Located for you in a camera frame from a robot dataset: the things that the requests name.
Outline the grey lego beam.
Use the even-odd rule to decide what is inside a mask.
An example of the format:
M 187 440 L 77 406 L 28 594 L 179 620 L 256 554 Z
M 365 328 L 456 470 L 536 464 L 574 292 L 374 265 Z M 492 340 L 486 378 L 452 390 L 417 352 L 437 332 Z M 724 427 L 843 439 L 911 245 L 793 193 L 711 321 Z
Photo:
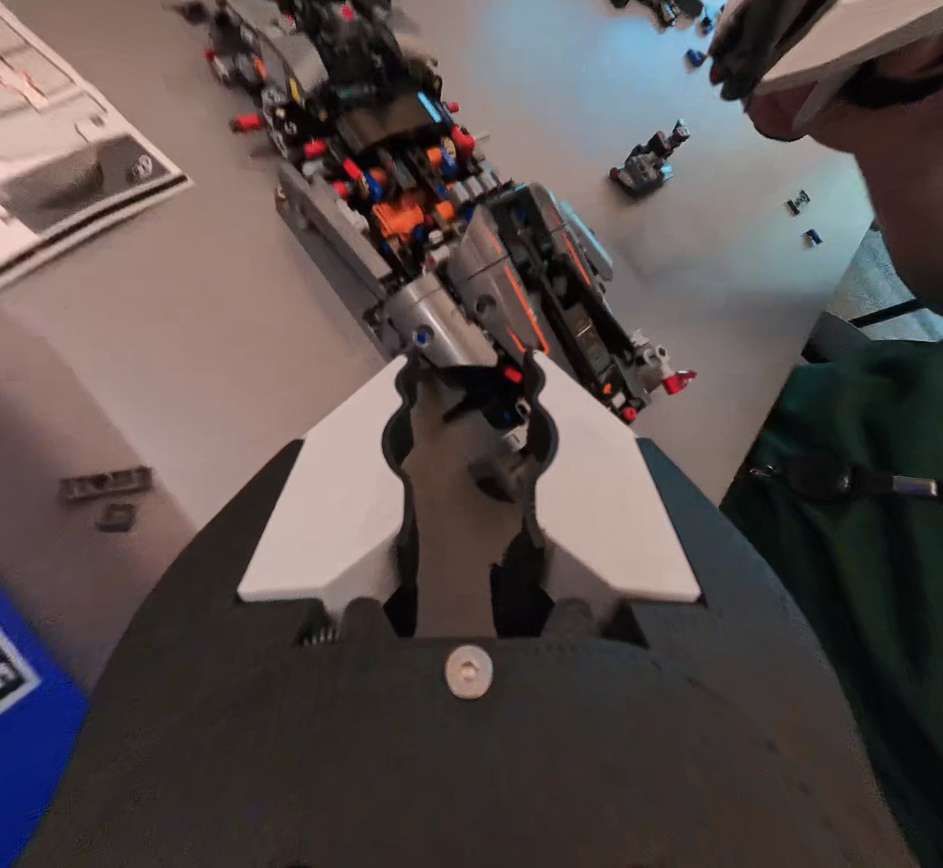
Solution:
M 69 476 L 59 481 L 57 499 L 64 505 L 75 505 L 101 498 L 142 494 L 153 488 L 153 477 L 152 469 L 144 465 Z

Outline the person's right hand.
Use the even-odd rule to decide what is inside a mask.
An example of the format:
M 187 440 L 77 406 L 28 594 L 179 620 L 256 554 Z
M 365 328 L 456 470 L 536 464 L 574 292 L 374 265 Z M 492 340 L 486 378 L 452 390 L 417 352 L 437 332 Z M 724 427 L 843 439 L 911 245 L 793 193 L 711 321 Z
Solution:
M 904 105 L 862 108 L 839 98 L 811 120 L 800 109 L 807 88 L 752 96 L 746 114 L 763 137 L 779 142 L 810 138 L 855 161 L 879 222 L 902 211 L 905 198 L 930 190 L 941 178 L 942 94 Z

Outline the lego sticker sheet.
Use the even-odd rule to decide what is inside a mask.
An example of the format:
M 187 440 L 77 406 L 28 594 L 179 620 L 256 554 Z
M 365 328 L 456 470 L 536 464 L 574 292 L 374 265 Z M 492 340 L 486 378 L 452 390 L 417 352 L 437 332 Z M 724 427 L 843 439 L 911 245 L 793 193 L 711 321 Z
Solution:
M 1 6 L 1 287 L 191 177 Z

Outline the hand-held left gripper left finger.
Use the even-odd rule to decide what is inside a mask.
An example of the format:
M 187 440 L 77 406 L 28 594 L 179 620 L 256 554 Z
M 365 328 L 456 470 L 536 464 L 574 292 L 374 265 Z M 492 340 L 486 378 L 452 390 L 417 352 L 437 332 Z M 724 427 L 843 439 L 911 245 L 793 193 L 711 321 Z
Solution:
M 371 598 L 397 635 L 416 633 L 418 523 L 404 463 L 418 371 L 415 356 L 393 359 L 304 435 L 240 601 L 317 600 L 337 621 Z

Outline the blue storage bin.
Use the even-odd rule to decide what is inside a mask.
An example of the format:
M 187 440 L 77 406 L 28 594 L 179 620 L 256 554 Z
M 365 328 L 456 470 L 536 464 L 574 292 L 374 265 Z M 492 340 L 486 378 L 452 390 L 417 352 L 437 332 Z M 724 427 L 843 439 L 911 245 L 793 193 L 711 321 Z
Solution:
M 1 591 L 1 865 L 12 866 L 50 806 L 88 699 Z

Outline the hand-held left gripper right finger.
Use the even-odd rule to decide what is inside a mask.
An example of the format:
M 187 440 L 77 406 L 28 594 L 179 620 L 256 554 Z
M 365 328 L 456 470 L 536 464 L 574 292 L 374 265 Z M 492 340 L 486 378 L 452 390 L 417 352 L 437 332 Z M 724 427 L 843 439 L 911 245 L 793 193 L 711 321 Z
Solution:
M 640 442 L 546 354 L 525 357 L 523 517 L 492 565 L 498 636 L 540 636 L 572 607 L 599 636 L 643 636 L 634 605 L 694 605 L 701 585 Z

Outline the grey black lego car model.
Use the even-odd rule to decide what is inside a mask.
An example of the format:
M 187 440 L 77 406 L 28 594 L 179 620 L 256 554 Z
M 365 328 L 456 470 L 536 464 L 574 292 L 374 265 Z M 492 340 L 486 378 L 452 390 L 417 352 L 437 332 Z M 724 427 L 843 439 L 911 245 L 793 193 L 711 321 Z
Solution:
M 392 0 L 170 7 L 206 27 L 218 82 L 252 99 L 230 130 L 267 134 L 280 214 L 340 261 L 377 346 L 461 390 L 445 423 L 480 414 L 501 437 L 469 466 L 484 494 L 513 500 L 524 474 L 528 354 L 626 426 L 696 378 L 612 313 L 611 257 L 572 205 L 488 160 Z

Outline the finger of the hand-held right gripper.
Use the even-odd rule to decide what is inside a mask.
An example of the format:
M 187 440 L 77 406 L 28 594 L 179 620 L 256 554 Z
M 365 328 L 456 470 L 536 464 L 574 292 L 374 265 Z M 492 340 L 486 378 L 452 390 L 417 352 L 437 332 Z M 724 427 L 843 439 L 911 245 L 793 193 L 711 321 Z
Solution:
M 781 136 L 804 136 L 859 71 L 941 32 L 942 0 L 832 0 L 784 43 L 755 95 L 798 95 Z

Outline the person's green shirt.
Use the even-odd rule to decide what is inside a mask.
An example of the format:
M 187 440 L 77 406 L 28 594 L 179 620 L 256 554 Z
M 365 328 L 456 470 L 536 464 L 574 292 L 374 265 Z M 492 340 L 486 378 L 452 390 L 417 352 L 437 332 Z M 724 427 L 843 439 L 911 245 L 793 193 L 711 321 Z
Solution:
M 721 510 L 813 627 L 920 866 L 942 856 L 942 344 L 796 367 Z

